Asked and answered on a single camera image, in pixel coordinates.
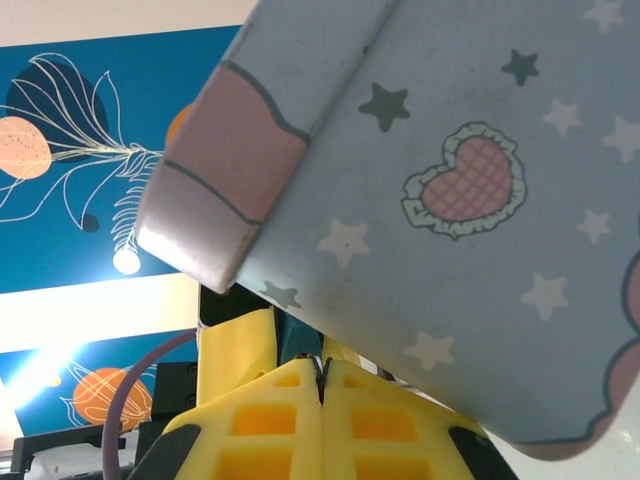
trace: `purple cable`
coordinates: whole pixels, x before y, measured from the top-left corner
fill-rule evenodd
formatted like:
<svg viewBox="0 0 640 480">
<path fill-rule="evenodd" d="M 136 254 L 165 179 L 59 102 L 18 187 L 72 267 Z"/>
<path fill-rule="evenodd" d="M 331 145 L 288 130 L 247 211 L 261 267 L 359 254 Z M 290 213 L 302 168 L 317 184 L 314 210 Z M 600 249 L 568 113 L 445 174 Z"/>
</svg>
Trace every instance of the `purple cable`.
<svg viewBox="0 0 640 480">
<path fill-rule="evenodd" d="M 120 459 L 118 458 L 118 438 L 120 437 L 120 417 L 131 389 L 149 367 L 170 351 L 194 339 L 196 329 L 186 330 L 147 353 L 122 379 L 109 405 L 107 419 L 102 431 L 102 475 L 104 480 L 121 480 Z"/>
</svg>

